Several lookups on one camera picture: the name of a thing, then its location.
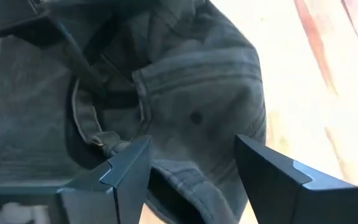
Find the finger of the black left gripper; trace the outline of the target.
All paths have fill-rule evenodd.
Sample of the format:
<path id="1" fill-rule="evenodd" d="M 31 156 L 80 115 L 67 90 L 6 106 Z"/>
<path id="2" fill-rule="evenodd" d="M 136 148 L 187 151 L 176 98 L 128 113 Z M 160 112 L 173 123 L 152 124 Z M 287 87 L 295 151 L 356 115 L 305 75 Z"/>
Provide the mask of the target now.
<path id="1" fill-rule="evenodd" d="M 87 90 L 104 97 L 103 78 L 92 66 L 103 49 L 101 34 L 105 24 L 52 17 L 46 12 L 25 19 L 9 16 L 0 21 L 0 37 L 11 35 L 38 47 L 70 69 Z"/>

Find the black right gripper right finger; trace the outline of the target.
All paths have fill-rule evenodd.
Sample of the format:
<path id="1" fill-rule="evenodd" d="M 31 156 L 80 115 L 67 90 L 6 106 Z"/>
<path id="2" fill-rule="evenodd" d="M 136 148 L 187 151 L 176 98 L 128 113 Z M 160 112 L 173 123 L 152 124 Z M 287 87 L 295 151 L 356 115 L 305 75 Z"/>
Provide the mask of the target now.
<path id="1" fill-rule="evenodd" d="M 236 165 L 265 224 L 358 224 L 358 187 L 237 135 Z"/>

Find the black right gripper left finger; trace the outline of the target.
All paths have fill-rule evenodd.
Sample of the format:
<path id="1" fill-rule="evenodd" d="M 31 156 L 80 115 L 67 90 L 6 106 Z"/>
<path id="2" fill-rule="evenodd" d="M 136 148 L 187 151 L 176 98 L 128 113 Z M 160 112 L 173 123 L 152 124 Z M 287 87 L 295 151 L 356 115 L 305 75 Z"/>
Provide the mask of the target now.
<path id="1" fill-rule="evenodd" d="M 138 223 L 150 176 L 150 137 L 62 186 L 0 187 L 0 223 Z"/>

